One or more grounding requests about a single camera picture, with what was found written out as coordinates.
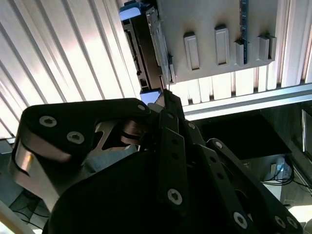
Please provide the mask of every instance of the robotic arm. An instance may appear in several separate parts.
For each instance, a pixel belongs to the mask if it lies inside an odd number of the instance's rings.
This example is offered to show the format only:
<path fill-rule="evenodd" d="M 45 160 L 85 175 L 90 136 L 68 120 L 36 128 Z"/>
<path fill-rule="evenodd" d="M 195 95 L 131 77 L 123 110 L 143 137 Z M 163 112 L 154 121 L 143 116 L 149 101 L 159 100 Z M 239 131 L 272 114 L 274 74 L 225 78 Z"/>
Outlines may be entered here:
<path fill-rule="evenodd" d="M 91 175 L 89 157 L 139 151 Z M 44 234 L 301 234 L 292 214 L 218 139 L 204 142 L 181 101 L 39 105 L 21 117 L 10 171 L 51 211 Z"/>

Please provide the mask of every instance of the grey panel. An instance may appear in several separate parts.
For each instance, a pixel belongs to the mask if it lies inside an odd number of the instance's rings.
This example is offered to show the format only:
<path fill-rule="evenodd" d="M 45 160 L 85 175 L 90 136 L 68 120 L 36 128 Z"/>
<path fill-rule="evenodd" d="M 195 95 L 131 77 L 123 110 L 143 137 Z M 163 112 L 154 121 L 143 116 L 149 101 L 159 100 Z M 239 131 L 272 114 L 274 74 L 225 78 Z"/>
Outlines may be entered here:
<path fill-rule="evenodd" d="M 216 61 L 219 66 L 226 65 L 230 61 L 229 30 L 226 27 L 214 29 Z"/>
<path fill-rule="evenodd" d="M 244 44 L 237 41 L 235 42 L 235 62 L 238 66 L 244 66 Z"/>
<path fill-rule="evenodd" d="M 277 39 L 276 37 L 273 37 L 273 36 L 269 36 L 269 39 L 270 39 L 269 59 L 275 60 Z"/>
<path fill-rule="evenodd" d="M 184 36 L 184 43 L 189 72 L 199 69 L 196 35 L 192 34 Z"/>
<path fill-rule="evenodd" d="M 7 154 L 12 152 L 12 146 L 7 140 L 0 140 L 0 154 Z"/>
<path fill-rule="evenodd" d="M 161 23 L 158 16 L 158 11 L 154 7 L 146 12 L 149 23 L 150 33 L 152 36 L 153 46 L 156 54 L 157 64 L 162 69 L 162 80 L 164 84 L 168 84 L 170 79 L 176 82 L 176 78 L 170 74 L 169 70 L 173 72 L 173 68 L 169 69 L 169 54 L 167 51 L 166 41 L 161 28 Z"/>
<path fill-rule="evenodd" d="M 162 29 L 168 53 L 173 56 L 176 81 L 203 78 L 245 68 L 267 65 L 258 59 L 258 36 L 268 32 L 275 35 L 276 0 L 249 1 L 249 63 L 236 64 L 235 41 L 239 39 L 239 1 L 234 0 L 158 0 Z M 228 66 L 216 62 L 215 28 L 224 24 L 229 29 L 230 61 Z M 200 69 L 189 71 L 184 34 L 197 37 Z"/>
<path fill-rule="evenodd" d="M 259 59 L 266 62 L 269 60 L 270 39 L 267 37 L 259 37 Z"/>

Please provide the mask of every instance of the metal frame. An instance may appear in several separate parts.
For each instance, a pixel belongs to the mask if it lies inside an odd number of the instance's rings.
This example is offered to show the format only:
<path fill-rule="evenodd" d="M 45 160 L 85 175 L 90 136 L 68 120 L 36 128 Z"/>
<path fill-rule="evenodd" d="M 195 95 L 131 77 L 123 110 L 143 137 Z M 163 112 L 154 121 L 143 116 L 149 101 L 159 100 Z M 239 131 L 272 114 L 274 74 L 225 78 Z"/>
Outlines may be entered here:
<path fill-rule="evenodd" d="M 93 203 L 86 204 L 80 212 L 85 215 L 82 219 L 86 220 L 86 224 L 92 222 L 91 232 L 102 229 L 101 220 L 93 221 L 97 216 L 95 209 L 108 207 L 104 219 L 109 217 L 108 223 L 112 224 L 116 219 L 111 216 L 111 209 L 123 211 L 124 204 L 132 203 L 132 206 L 126 209 L 126 215 L 117 222 L 123 222 L 124 218 L 128 221 L 130 213 L 134 220 L 129 222 L 134 223 L 130 225 L 130 229 L 134 230 L 138 227 L 147 230 L 146 228 L 154 227 L 154 223 L 159 224 L 159 230 L 162 230 L 168 226 L 167 220 L 178 220 L 170 226 L 172 230 L 177 228 L 178 232 L 181 228 L 194 230 L 199 227 L 197 230 L 202 230 L 200 225 L 212 226 L 207 225 L 208 219 L 211 223 L 216 223 L 217 227 L 228 223 L 229 225 L 222 227 L 223 232 L 232 230 L 240 234 L 270 231 L 279 231 L 281 234 L 302 233 L 295 217 L 222 141 L 215 138 L 207 142 L 203 140 L 196 125 L 184 118 L 179 97 L 166 90 L 156 103 L 163 107 L 159 113 L 134 98 L 40 105 L 30 107 L 24 112 L 19 126 L 19 141 L 12 152 L 9 168 L 14 180 L 41 197 L 51 210 L 51 218 L 47 224 L 49 232 L 54 233 L 53 230 L 60 230 L 59 227 L 66 230 L 65 232 L 73 230 L 71 221 L 75 220 L 75 215 L 80 218 L 81 215 L 70 207 L 76 207 L 74 204 L 80 204 L 81 199 L 92 199 L 97 201 L 97 206 Z M 57 128 L 52 129 L 51 126 L 38 122 L 35 117 L 44 113 L 53 114 L 58 120 Z M 72 121 L 68 113 L 77 116 L 76 121 Z M 107 121 L 120 121 L 123 126 L 113 129 L 108 136 L 103 135 L 105 143 L 101 142 L 104 143 L 101 145 L 102 150 L 118 147 L 120 141 L 130 143 L 123 141 L 122 137 L 137 139 L 134 144 L 141 145 L 142 148 L 109 170 L 90 176 L 81 162 L 84 162 L 93 150 L 97 151 L 93 149 L 94 125 L 101 121 L 103 125 L 107 124 Z M 84 136 L 84 145 L 66 140 L 66 133 L 73 129 L 77 134 Z M 67 152 L 71 159 L 66 162 L 60 161 L 60 152 Z M 80 183 L 87 177 L 88 181 Z M 199 180 L 205 181 L 206 185 L 198 183 Z M 113 193 L 107 193 L 99 186 L 103 183 L 107 190 Z M 244 203 L 239 199 L 236 190 L 241 191 L 250 201 L 250 209 L 243 208 Z M 125 203 L 120 203 L 119 197 L 125 199 Z M 217 210 L 213 217 L 202 209 L 206 206 L 211 207 L 210 200 L 214 201 L 214 208 Z M 107 202 L 118 205 L 107 206 Z M 150 205 L 151 212 L 156 214 L 152 219 L 148 216 L 147 219 L 152 220 L 151 223 L 140 218 L 142 214 L 147 213 L 146 205 Z M 252 215 L 254 222 L 247 218 L 247 211 Z M 286 224 L 285 218 L 292 222 Z M 82 229 L 83 232 L 85 229 L 90 231 L 90 225 L 74 228 Z M 108 230 L 111 228 L 116 230 L 116 225 L 107 227 Z"/>
<path fill-rule="evenodd" d="M 312 100 L 312 84 L 184 106 L 183 111 L 188 120 L 196 120 L 308 100 Z"/>

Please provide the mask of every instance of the metal bracket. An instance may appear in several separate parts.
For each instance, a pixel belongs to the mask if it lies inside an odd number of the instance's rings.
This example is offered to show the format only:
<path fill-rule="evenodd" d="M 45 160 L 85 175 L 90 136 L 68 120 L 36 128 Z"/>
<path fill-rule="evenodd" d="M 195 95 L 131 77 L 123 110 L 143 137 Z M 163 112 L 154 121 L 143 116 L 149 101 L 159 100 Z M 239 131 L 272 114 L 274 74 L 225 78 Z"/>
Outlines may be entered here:
<path fill-rule="evenodd" d="M 179 119 L 185 120 L 181 99 L 173 95 L 171 91 L 164 90 L 155 103 L 172 112 Z"/>
<path fill-rule="evenodd" d="M 244 64 L 248 62 L 248 4 L 249 0 L 239 0 L 240 38 L 244 45 Z"/>
<path fill-rule="evenodd" d="M 21 141 L 32 153 L 59 162 L 74 161 L 72 166 L 80 166 L 93 148 L 99 123 L 142 120 L 149 115 L 150 109 L 135 98 L 31 106 L 22 114 L 17 144 Z M 57 124 L 42 125 L 42 116 L 53 117 Z M 83 142 L 69 141 L 72 132 L 83 136 Z"/>
<path fill-rule="evenodd" d="M 295 221 L 295 217 L 245 168 L 222 141 L 210 139 L 207 146 L 216 151 L 233 173 L 233 183 L 236 189 L 247 196 L 253 222 L 261 233 L 302 233 L 300 223 Z M 293 220 L 297 227 L 287 220 Z"/>
<path fill-rule="evenodd" d="M 204 171 L 205 180 L 216 191 L 225 222 L 236 229 L 237 233 L 260 233 L 244 212 L 216 152 L 204 146 L 199 129 L 193 123 L 184 121 L 184 128 L 189 152 L 192 152 L 193 160 Z"/>
<path fill-rule="evenodd" d="M 184 137 L 178 134 L 178 118 L 166 109 L 160 112 L 158 138 L 158 197 L 184 216 L 189 206 Z"/>

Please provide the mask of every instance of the white metal beam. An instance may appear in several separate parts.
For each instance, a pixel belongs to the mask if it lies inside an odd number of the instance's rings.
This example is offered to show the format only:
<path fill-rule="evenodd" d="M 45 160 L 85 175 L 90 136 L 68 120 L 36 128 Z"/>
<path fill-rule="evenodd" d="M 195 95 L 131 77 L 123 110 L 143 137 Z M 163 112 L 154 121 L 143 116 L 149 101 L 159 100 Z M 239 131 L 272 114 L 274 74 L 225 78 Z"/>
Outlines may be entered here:
<path fill-rule="evenodd" d="M 249 68 L 235 72 L 236 96 L 254 92 L 254 69 Z"/>
<path fill-rule="evenodd" d="M 230 98 L 232 95 L 231 73 L 212 76 L 214 99 Z"/>
<path fill-rule="evenodd" d="M 291 1 L 288 20 L 282 87 L 300 84 L 312 23 L 312 1 Z"/>
<path fill-rule="evenodd" d="M 268 83 L 268 66 L 259 67 L 258 92 L 267 90 Z"/>
<path fill-rule="evenodd" d="M 308 100 L 312 100 L 312 84 L 188 105 L 183 111 L 188 120 L 196 120 Z"/>
<path fill-rule="evenodd" d="M 308 45 L 308 50 L 307 50 L 305 71 L 304 71 L 303 78 L 305 79 L 305 83 L 312 82 L 312 25 L 310 29 L 310 38 L 309 38 L 309 45 Z"/>
<path fill-rule="evenodd" d="M 281 67 L 283 67 L 284 61 L 290 1 L 291 0 L 278 0 L 275 28 L 276 52 L 275 61 L 271 62 L 268 67 L 268 81 L 266 87 L 268 90 L 275 89 L 276 84 L 281 81 Z"/>

